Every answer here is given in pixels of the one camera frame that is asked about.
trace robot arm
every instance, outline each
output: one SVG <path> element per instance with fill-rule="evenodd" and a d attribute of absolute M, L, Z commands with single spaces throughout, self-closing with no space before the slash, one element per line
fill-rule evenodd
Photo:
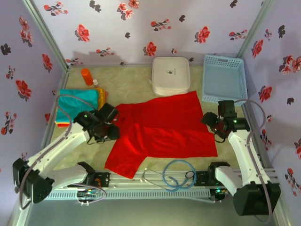
<path fill-rule="evenodd" d="M 71 129 L 66 130 L 55 141 L 23 161 L 18 159 L 13 163 L 13 176 L 16 190 L 23 193 L 31 202 L 39 203 L 54 189 L 75 184 L 89 184 L 93 180 L 94 169 L 85 162 L 53 171 L 55 166 L 66 157 L 75 147 L 94 137 L 97 143 L 120 137 L 119 128 L 110 122 L 118 111 L 111 105 L 105 104 L 99 111 L 81 112 L 74 119 Z"/>
<path fill-rule="evenodd" d="M 268 190 L 272 211 L 280 196 L 279 184 L 271 183 L 260 163 L 252 139 L 249 151 L 247 139 L 250 128 L 245 118 L 237 118 L 234 101 L 219 101 L 218 114 L 206 113 L 201 121 L 211 128 L 214 135 L 223 139 L 220 143 L 228 138 L 238 160 L 241 178 L 228 163 L 212 162 L 208 167 L 209 180 L 219 181 L 227 188 L 233 196 L 234 207 L 239 215 L 268 215 L 267 197 L 260 176 Z"/>

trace cable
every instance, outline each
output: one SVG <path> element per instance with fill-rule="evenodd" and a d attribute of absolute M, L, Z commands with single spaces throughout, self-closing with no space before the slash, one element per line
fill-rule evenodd
<path fill-rule="evenodd" d="M 257 132 L 257 131 L 260 131 L 260 130 L 263 128 L 264 124 L 265 124 L 265 121 L 266 121 L 266 114 L 265 114 L 265 112 L 264 112 L 264 109 L 263 109 L 257 102 L 255 102 L 255 101 L 253 101 L 253 100 L 250 100 L 250 99 L 241 99 L 241 100 L 235 101 L 234 103 L 240 102 L 240 101 L 250 101 L 250 102 L 256 104 L 256 105 L 260 108 L 260 110 L 262 111 L 262 114 L 263 114 L 263 123 L 261 124 L 260 127 L 256 128 L 255 130 L 252 130 L 252 131 L 249 133 L 249 135 L 248 135 L 248 137 L 247 137 L 247 139 L 246 139 L 246 146 L 247 146 L 247 149 L 248 149 L 249 154 L 250 154 L 250 156 L 251 156 L 251 159 L 252 159 L 252 161 L 253 161 L 253 164 L 254 164 L 254 166 L 255 166 L 256 173 L 258 174 L 259 180 L 261 181 L 261 184 L 262 184 L 262 187 L 263 187 L 263 190 L 264 190 L 264 194 L 265 194 L 265 197 L 266 197 L 266 199 L 267 199 L 268 209 L 269 209 L 269 218 L 268 218 L 267 221 L 262 221 L 262 220 L 260 220 L 257 216 L 255 216 L 255 217 L 256 217 L 260 222 L 262 222 L 262 223 L 264 223 L 264 224 L 268 224 L 268 223 L 272 220 L 272 206 L 271 206 L 271 201 L 270 201 L 270 199 L 269 199 L 268 189 L 267 189 L 267 187 L 266 187 L 266 185 L 265 185 L 265 183 L 264 183 L 264 181 L 263 181 L 262 175 L 261 175 L 261 173 L 260 173 L 260 170 L 259 170 L 259 168 L 258 168 L 258 166 L 257 166 L 257 163 L 256 163 L 256 161 L 255 161 L 255 158 L 254 158 L 254 156 L 253 156 L 253 153 L 252 153 L 252 150 L 251 150 L 251 147 L 250 147 L 250 140 L 251 140 L 252 135 L 253 135 L 255 132 Z"/>
<path fill-rule="evenodd" d="M 105 199 L 105 198 L 107 197 L 106 191 L 103 190 L 101 187 L 96 187 L 96 186 L 93 186 L 93 185 L 85 185 L 85 184 L 74 184 L 74 185 L 76 185 L 76 186 L 81 186 L 81 187 L 90 187 L 90 188 L 97 189 L 97 190 L 99 190 L 99 191 L 101 191 L 101 192 L 104 193 L 104 196 L 101 197 L 101 198 L 99 198 L 99 199 L 96 199 L 96 200 L 93 200 L 93 201 L 90 201 L 90 202 L 87 201 L 86 205 L 89 205 L 89 204 L 95 203 L 95 202 L 99 202 L 100 200 L 103 200 L 103 199 Z M 84 202 L 80 202 L 78 198 L 77 198 L 77 201 L 78 201 L 80 204 L 84 205 Z"/>
<path fill-rule="evenodd" d="M 35 167 L 35 165 L 38 163 L 39 160 L 41 160 L 46 154 L 48 154 L 52 149 L 54 149 L 56 146 L 58 146 L 63 140 L 65 140 L 65 138 L 69 135 L 70 133 L 70 130 L 72 128 L 72 118 L 70 117 L 70 115 L 64 111 L 60 106 L 59 106 L 59 103 L 58 103 L 58 100 L 60 97 L 72 97 L 74 99 L 77 99 L 83 103 L 85 103 L 86 105 L 92 107 L 94 110 L 97 110 L 95 109 L 90 103 L 88 103 L 87 101 L 79 98 L 79 97 L 75 97 L 75 96 L 72 96 L 72 95 L 68 95 L 68 94 L 63 94 L 63 95 L 59 95 L 56 99 L 55 99 L 55 102 L 57 104 L 57 108 L 60 109 L 64 115 L 66 115 L 69 119 L 69 127 L 65 133 L 65 136 L 62 137 L 61 139 L 59 139 L 56 143 L 54 143 L 52 146 L 50 146 L 46 151 L 44 151 L 43 154 L 41 154 L 41 156 L 39 158 L 37 158 L 34 163 L 30 166 L 30 168 L 25 172 L 25 175 L 22 179 L 22 182 L 21 182 L 21 185 L 20 185 L 20 189 L 19 191 L 16 190 L 16 193 L 20 192 L 19 194 L 19 205 L 20 205 L 20 210 L 25 210 L 31 203 L 31 201 L 28 201 L 27 204 L 25 206 L 23 206 L 23 192 L 24 192 L 24 186 L 25 186 L 25 182 L 28 178 L 28 175 L 30 174 L 30 172 L 32 171 L 32 169 Z"/>
<path fill-rule="evenodd" d="M 189 165 L 189 166 L 191 167 L 191 169 L 192 169 L 192 171 L 193 171 L 193 173 L 194 173 L 194 178 L 193 178 L 192 183 L 191 183 L 188 187 L 184 187 L 184 185 L 185 185 L 185 184 L 187 183 L 187 181 L 189 180 L 188 178 L 185 179 L 184 182 L 183 182 L 182 184 L 179 184 L 178 181 L 177 181 L 176 179 L 174 179 L 174 181 L 176 182 L 176 185 L 175 185 L 175 186 L 174 186 L 174 185 L 171 185 L 171 184 L 169 184 L 169 183 L 167 183 L 167 181 L 166 181 L 166 179 L 165 179 L 165 172 L 166 172 L 167 168 L 168 168 L 171 164 L 173 164 L 173 163 L 175 163 L 175 162 L 183 162 L 183 163 L 185 163 L 185 164 L 187 164 L 187 165 Z M 194 184 L 196 183 L 196 180 L 197 180 L 197 173 L 196 173 L 196 170 L 194 169 L 194 167 L 193 167 L 189 162 L 187 162 L 187 161 L 185 161 L 185 160 L 182 160 L 182 159 L 173 160 L 173 161 L 171 161 L 170 163 L 168 163 L 168 164 L 165 166 L 165 168 L 164 168 L 164 170 L 163 170 L 163 172 L 162 172 L 162 175 L 163 175 L 163 181 L 164 181 L 164 183 L 165 183 L 167 186 L 173 188 L 173 189 L 166 189 L 168 192 L 176 192 L 176 191 L 179 190 L 179 189 L 189 189 L 189 188 L 191 188 L 191 187 L 194 186 Z"/>

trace white storage box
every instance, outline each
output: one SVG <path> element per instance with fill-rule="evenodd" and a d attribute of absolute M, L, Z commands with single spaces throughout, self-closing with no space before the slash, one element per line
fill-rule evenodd
<path fill-rule="evenodd" d="M 157 96 L 187 93 L 190 88 L 188 60 L 184 57 L 156 57 L 152 63 L 151 83 Z"/>

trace orange bottle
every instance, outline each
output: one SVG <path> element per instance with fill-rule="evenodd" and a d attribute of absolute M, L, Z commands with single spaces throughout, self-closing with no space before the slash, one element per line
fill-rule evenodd
<path fill-rule="evenodd" d="M 93 78 L 91 76 L 89 69 L 87 69 L 87 68 L 82 69 L 81 76 L 83 76 L 83 79 L 85 80 L 85 83 L 87 86 L 93 85 Z"/>

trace floral wallpaper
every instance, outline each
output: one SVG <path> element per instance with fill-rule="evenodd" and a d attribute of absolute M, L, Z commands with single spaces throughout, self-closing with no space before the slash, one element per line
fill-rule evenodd
<path fill-rule="evenodd" d="M 33 0 L 68 65 L 236 56 L 262 0 Z"/>
<path fill-rule="evenodd" d="M 278 175 L 292 225 L 301 224 L 300 10 L 300 4 L 277 0 L 244 56 L 248 95 L 267 115 L 260 137 Z M 256 106 L 253 110 L 260 125 L 262 113 Z"/>
<path fill-rule="evenodd" d="M 6 2 L 0 14 L 0 225 L 6 226 L 17 201 L 12 164 L 40 150 L 63 69 L 21 1 Z"/>

